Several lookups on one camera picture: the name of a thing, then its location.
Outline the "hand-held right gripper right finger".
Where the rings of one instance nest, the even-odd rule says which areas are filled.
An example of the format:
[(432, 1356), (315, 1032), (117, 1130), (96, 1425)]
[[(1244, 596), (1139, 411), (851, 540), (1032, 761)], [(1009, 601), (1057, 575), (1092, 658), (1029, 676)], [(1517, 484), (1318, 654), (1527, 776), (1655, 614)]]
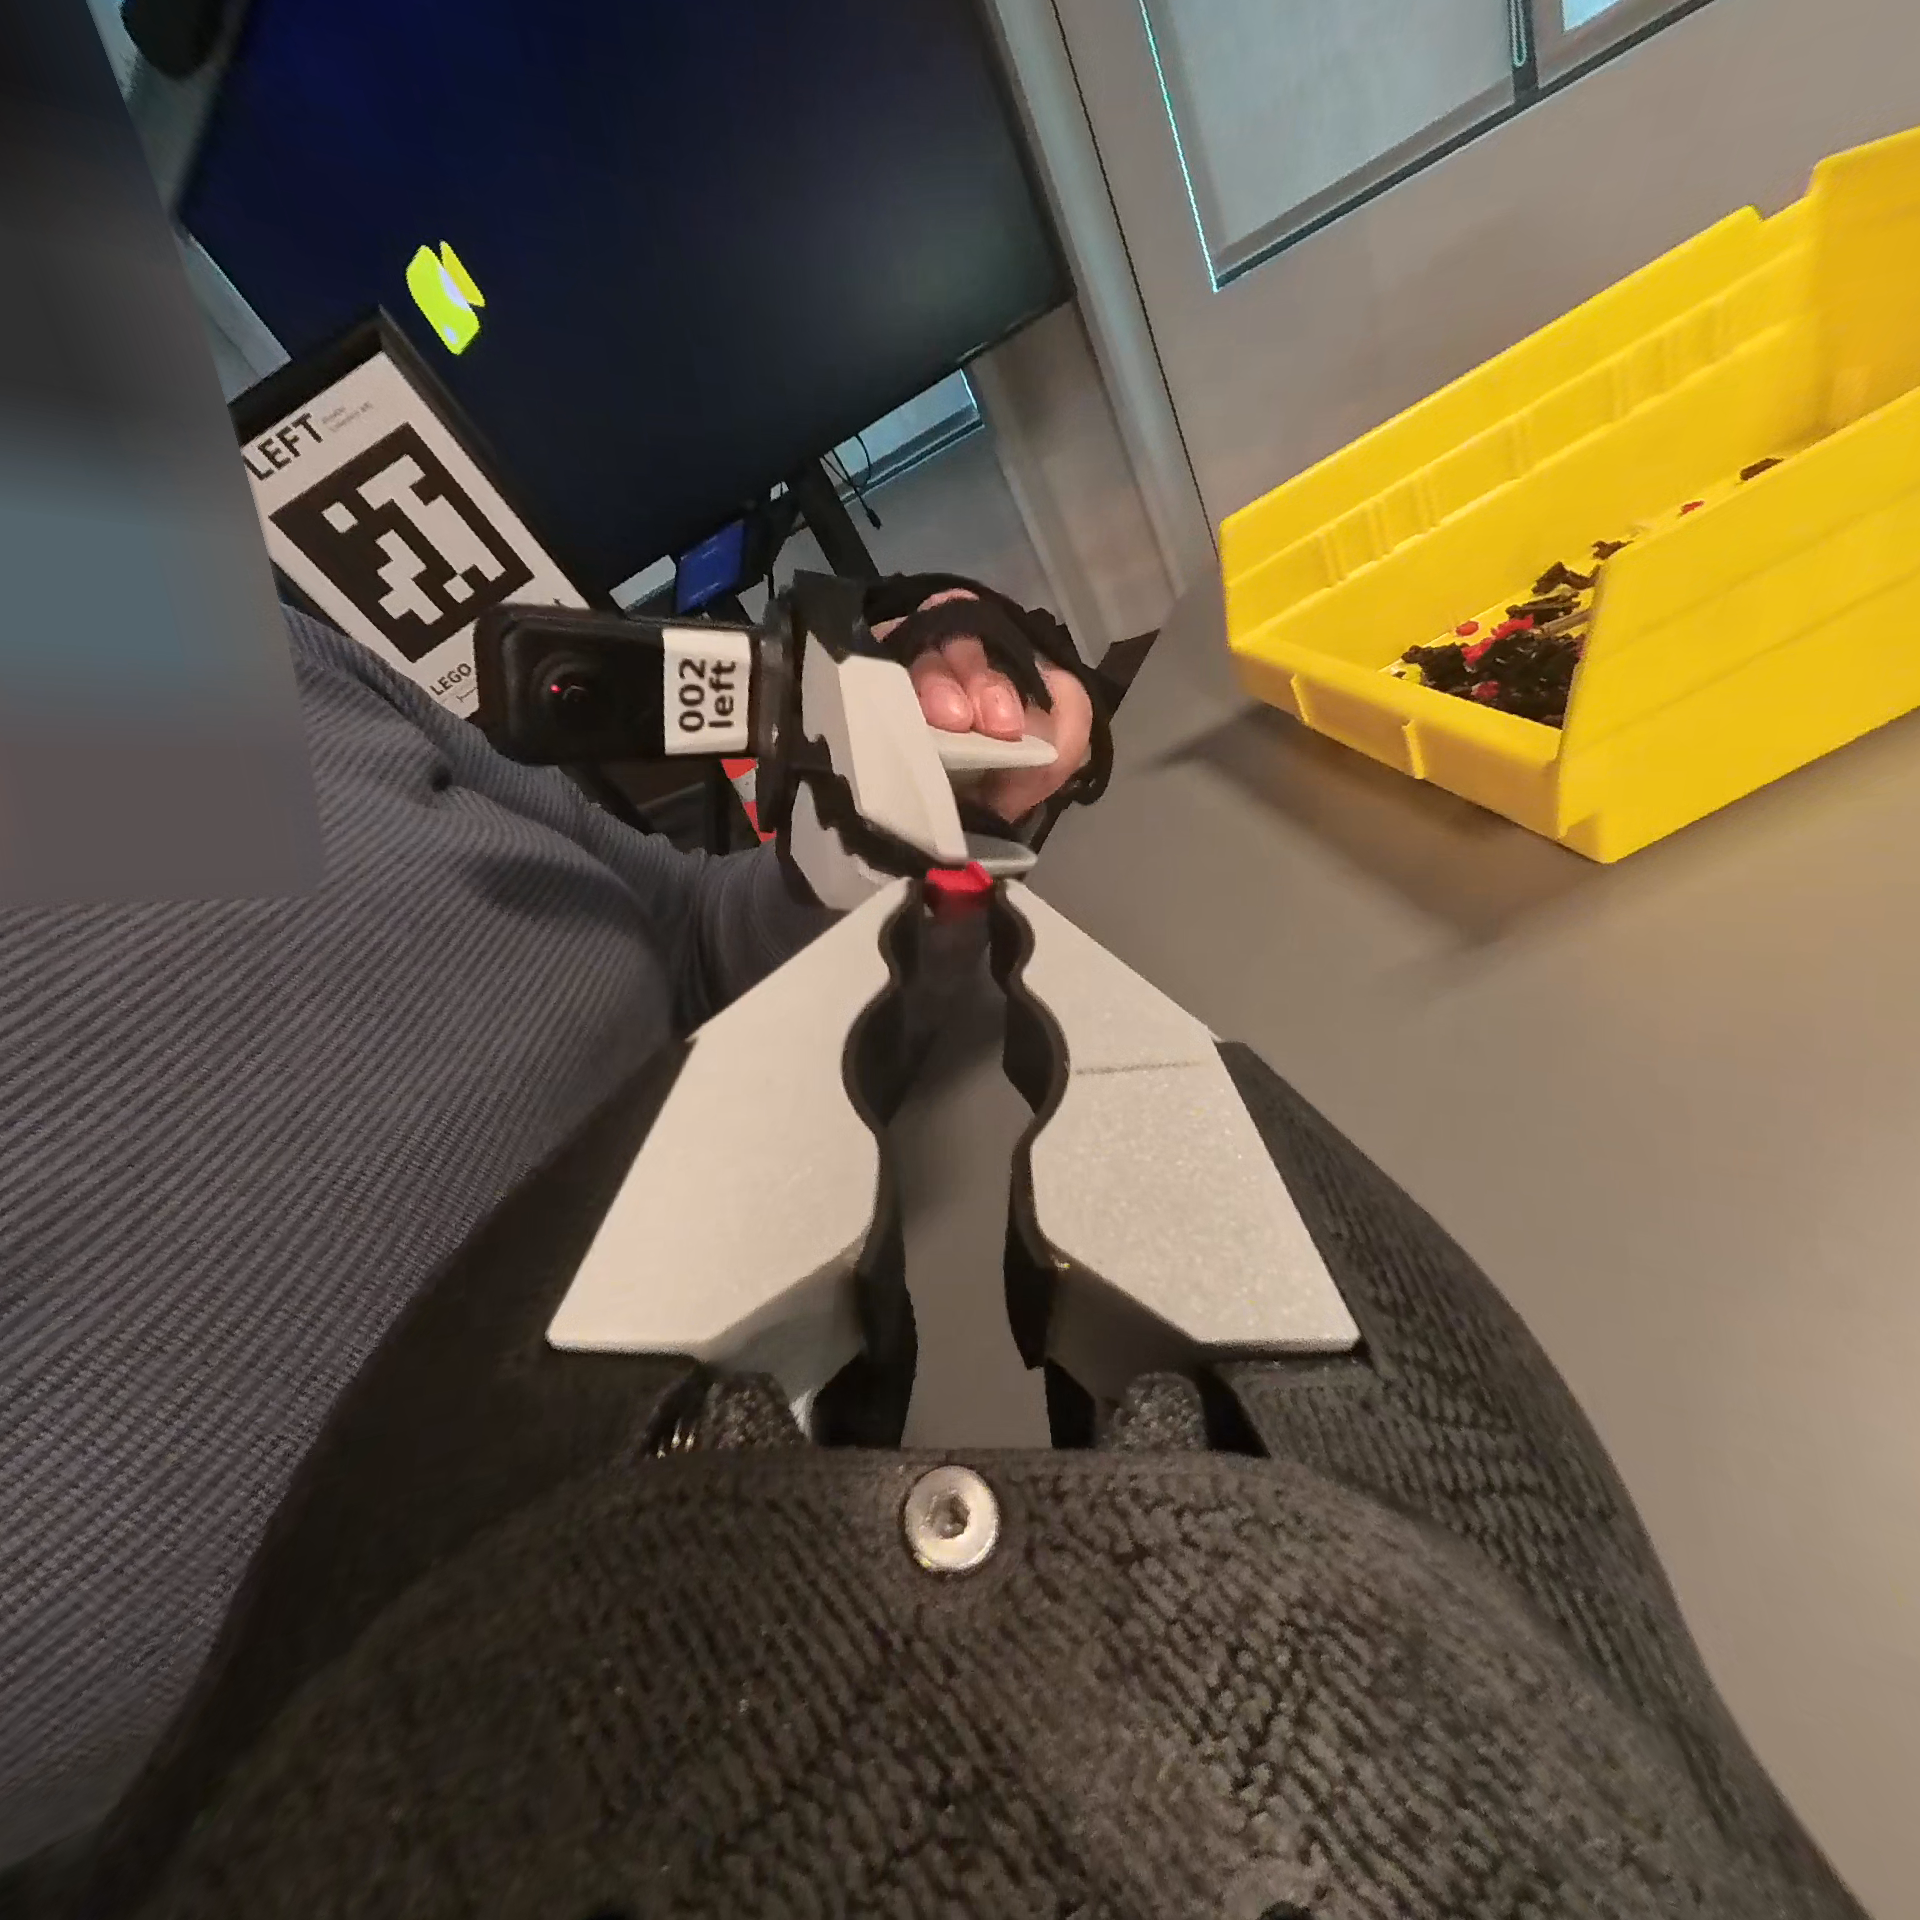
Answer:
[(1020, 880), (992, 896), (1001, 1070), (1029, 1108), (1004, 1298), (1047, 1439), (1091, 1449), (1134, 1380), (1206, 1399), (1244, 1363), (1343, 1363), (1361, 1336), (1221, 1040)]

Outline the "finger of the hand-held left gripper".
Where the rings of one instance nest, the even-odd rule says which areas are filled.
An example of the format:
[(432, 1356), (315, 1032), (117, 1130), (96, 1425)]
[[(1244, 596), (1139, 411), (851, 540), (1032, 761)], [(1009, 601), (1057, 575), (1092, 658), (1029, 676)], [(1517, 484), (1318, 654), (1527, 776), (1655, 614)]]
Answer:
[[(917, 850), (907, 852), (904, 866), (891, 856), (875, 864), (873, 858), (854, 850), (838, 828), (822, 816), (814, 794), (816, 784), (821, 780), (814, 776), (795, 777), (787, 822), (776, 830), (776, 849), (782, 864), (822, 906), (833, 913), (851, 913), (895, 880), (924, 880), (928, 872), (937, 870)], [(976, 862), (993, 880), (1023, 880), (1039, 862), (1039, 852), (1014, 840), (1014, 830), (992, 815), (985, 828), (966, 828), (966, 850), (969, 859), (951, 870)]]
[(831, 662), (831, 833), (878, 874), (953, 874), (973, 862), (955, 780), (1051, 768), (1044, 737), (932, 727), (907, 670)]

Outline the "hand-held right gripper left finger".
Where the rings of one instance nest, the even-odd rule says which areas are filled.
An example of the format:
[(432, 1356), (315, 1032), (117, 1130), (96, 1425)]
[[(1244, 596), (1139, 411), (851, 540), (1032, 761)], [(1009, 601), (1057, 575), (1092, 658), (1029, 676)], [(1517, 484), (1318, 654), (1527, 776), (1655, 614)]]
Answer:
[(881, 1135), (919, 930), (919, 886), (891, 880), (696, 1028), (553, 1352), (769, 1377), (814, 1439), (901, 1446), (919, 1342)]

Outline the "pile of toy bricks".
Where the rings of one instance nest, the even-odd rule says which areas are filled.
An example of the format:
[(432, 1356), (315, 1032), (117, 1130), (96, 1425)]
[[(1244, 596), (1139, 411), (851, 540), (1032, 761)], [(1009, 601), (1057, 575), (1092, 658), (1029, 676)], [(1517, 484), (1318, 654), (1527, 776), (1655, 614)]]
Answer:
[(1798, 462), (1807, 451), (1809, 440), (1775, 446), (1660, 512), (1621, 520), (1575, 558), (1548, 564), (1503, 606), (1488, 606), (1452, 631), (1405, 648), (1375, 670), (1377, 679), (1561, 729), (1567, 722), (1576, 670), (1592, 648), (1600, 591), (1615, 561), (1633, 545), (1717, 507), (1765, 474)]

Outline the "yellow plastic bin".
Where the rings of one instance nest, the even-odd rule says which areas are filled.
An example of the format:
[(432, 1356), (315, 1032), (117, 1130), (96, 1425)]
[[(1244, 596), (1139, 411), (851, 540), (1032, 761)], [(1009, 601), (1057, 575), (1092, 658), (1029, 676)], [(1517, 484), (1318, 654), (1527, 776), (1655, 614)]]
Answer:
[[(1825, 158), (1219, 530), (1238, 682), (1585, 859), (1915, 712), (1918, 134)], [(1375, 670), (1617, 521), (1813, 441), (1608, 568), (1567, 722)]]

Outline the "person's left hand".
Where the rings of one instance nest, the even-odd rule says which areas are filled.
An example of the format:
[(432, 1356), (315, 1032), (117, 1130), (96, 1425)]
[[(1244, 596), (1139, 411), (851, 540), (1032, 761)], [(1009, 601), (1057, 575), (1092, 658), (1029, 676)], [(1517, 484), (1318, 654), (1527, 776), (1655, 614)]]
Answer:
[(1047, 767), (998, 771), (976, 786), (976, 806), (1007, 825), (1023, 824), (1053, 800), (1087, 763), (1095, 708), (1087, 689), (1043, 658), (1047, 703), (1031, 705), (987, 657), (976, 636), (958, 636), (920, 652), (907, 667), (924, 718), (944, 731), (1020, 742), (1043, 737), (1053, 748)]

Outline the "black framed tag sign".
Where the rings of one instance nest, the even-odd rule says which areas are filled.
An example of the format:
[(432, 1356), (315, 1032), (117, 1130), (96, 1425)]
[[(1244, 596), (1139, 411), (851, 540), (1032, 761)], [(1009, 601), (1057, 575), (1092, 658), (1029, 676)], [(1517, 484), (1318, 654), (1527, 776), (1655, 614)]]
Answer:
[(483, 616), (591, 606), (381, 308), (257, 379), (230, 423), (277, 575), (447, 714), (478, 716)]

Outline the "black computer monitor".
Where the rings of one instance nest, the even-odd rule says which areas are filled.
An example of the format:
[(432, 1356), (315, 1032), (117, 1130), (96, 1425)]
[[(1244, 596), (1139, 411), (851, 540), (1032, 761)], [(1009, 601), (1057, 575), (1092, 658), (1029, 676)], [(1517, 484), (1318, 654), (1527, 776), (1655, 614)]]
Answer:
[(981, 4), (249, 4), (185, 232), (384, 308), (590, 592), (1068, 299)]

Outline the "person's grey sweater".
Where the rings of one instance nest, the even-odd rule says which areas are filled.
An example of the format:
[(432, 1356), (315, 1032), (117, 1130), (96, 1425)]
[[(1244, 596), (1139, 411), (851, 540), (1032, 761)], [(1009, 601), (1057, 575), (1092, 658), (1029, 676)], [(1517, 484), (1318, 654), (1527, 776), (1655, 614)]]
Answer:
[(4, 1865), (200, 1678), (393, 1320), (676, 1034), (478, 890), (4, 915)]

